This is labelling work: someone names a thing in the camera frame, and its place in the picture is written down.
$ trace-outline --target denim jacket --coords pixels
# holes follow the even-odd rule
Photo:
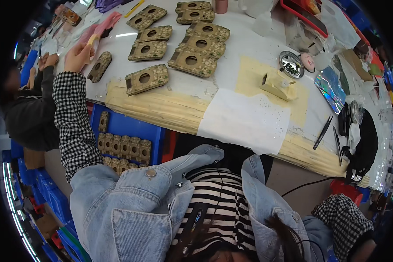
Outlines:
[[[101,164],[80,169],[71,179],[70,196],[80,243],[95,262],[164,261],[194,192],[184,174],[223,157],[222,149],[201,145],[188,155],[129,169],[121,176]],[[320,245],[302,242],[306,261],[322,261],[320,249],[327,257],[332,231],[312,216],[301,219],[277,192],[265,186],[258,155],[244,161],[241,176],[261,262],[283,261],[278,236],[265,225],[275,213],[301,240]]]

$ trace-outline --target purple plastic bag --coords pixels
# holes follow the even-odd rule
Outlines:
[[[125,5],[132,0],[96,0],[95,8],[99,9],[99,12],[105,13],[117,5]]]

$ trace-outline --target striped shirt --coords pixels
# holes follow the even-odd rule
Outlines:
[[[204,224],[212,225],[208,230],[208,238],[194,250],[193,255],[210,256],[218,249],[226,248],[244,251],[249,258],[257,261],[255,237],[248,217],[249,207],[243,194],[241,176],[228,169],[209,168],[189,172],[186,178],[195,190],[172,245],[178,244],[181,239],[194,207],[199,209],[201,203],[204,203],[207,207]],[[189,223],[196,223],[199,217],[199,213],[192,216]]]

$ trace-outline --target black and white gingham sleeve cover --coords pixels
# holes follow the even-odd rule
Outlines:
[[[374,229],[372,222],[344,194],[329,196],[311,214],[332,229],[333,248],[340,262],[346,261],[349,251],[362,234]]]
[[[61,163],[70,182],[80,169],[102,164],[89,124],[86,78],[81,73],[59,73],[54,79],[52,97],[57,107],[54,123],[60,132]]]

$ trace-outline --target white paper sheet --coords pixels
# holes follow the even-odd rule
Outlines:
[[[220,88],[199,123],[198,135],[250,148],[258,155],[278,154],[287,133],[290,108]]]

